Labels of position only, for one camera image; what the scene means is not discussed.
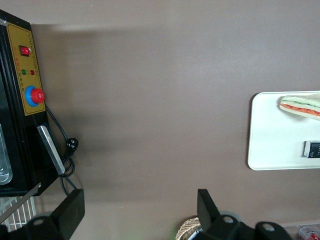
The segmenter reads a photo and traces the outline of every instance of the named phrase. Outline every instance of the wire rack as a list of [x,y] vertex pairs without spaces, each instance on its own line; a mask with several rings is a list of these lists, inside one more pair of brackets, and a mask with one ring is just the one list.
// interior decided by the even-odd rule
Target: wire rack
[[[8,211],[14,204],[17,204],[22,197],[2,197],[0,198],[0,215]],[[8,232],[17,230],[27,224],[36,216],[36,206],[34,197],[30,197],[14,213],[12,213],[2,224],[8,228]]]
[[21,228],[36,216],[33,195],[40,187],[41,183],[38,183],[24,196],[0,198],[0,224],[5,224],[8,232]]

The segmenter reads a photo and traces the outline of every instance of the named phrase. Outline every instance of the black power cord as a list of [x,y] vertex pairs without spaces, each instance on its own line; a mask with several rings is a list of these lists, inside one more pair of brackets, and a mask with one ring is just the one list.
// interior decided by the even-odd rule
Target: black power cord
[[77,189],[77,187],[69,179],[69,177],[71,177],[71,175],[74,174],[74,172],[76,170],[76,165],[75,165],[74,161],[72,160],[71,156],[77,150],[79,142],[75,138],[68,138],[66,132],[64,131],[64,129],[62,128],[62,126],[60,125],[60,123],[58,122],[58,120],[56,119],[56,117],[54,116],[52,111],[50,110],[50,108],[47,105],[45,105],[45,108],[46,108],[46,111],[49,113],[50,117],[52,118],[52,120],[54,121],[54,123],[57,125],[57,127],[61,131],[61,133],[64,137],[64,140],[65,140],[66,149],[65,149],[64,156],[61,158],[61,161],[62,161],[64,168],[65,168],[65,172],[64,172],[64,174],[59,175],[59,177],[60,177],[60,183],[61,183],[62,190],[65,193],[65,195],[68,196],[69,193],[66,190],[64,180],[66,180],[73,189]]

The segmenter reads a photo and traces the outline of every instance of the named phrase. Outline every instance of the white tray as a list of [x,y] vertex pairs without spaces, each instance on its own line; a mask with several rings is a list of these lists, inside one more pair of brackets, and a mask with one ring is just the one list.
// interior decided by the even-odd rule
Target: white tray
[[261,92],[252,101],[248,165],[253,170],[317,169],[320,158],[306,158],[305,141],[320,140],[320,121],[279,108],[287,95],[320,91]]

